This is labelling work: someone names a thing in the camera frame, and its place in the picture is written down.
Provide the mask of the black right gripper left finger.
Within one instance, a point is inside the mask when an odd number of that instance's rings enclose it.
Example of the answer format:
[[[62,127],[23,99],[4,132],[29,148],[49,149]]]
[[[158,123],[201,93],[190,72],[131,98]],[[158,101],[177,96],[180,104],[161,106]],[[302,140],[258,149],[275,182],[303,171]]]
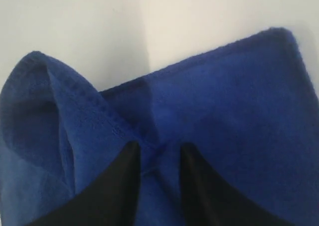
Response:
[[[32,226],[132,226],[141,183],[141,151],[130,141],[80,194]]]

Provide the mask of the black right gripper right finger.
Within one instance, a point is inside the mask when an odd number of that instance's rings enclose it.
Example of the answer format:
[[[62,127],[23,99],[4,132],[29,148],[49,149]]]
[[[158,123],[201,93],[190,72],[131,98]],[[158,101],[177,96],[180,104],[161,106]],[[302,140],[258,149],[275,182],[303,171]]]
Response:
[[[187,226],[289,226],[228,184],[196,146],[180,148],[181,206]]]

